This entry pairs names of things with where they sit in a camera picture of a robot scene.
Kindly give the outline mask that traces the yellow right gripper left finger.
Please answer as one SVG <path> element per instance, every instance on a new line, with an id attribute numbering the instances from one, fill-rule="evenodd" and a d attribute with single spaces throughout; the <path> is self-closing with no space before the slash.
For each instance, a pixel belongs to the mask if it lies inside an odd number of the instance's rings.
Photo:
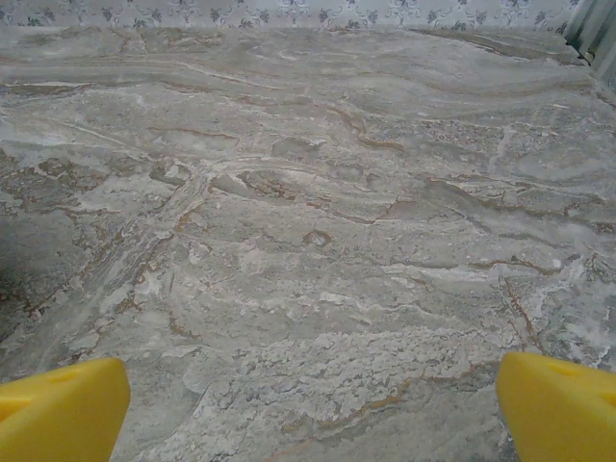
<path id="1" fill-rule="evenodd" d="M 107 462 L 129 402 L 129 381 L 118 358 L 3 383 L 1 459 Z"/>

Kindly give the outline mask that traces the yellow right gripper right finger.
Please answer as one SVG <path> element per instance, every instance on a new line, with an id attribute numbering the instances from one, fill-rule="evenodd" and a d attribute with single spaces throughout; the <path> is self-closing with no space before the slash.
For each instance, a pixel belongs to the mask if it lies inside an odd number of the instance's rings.
<path id="1" fill-rule="evenodd" d="M 615 374 L 527 352 L 504 355 L 498 400 L 522 461 L 613 461 Z"/>

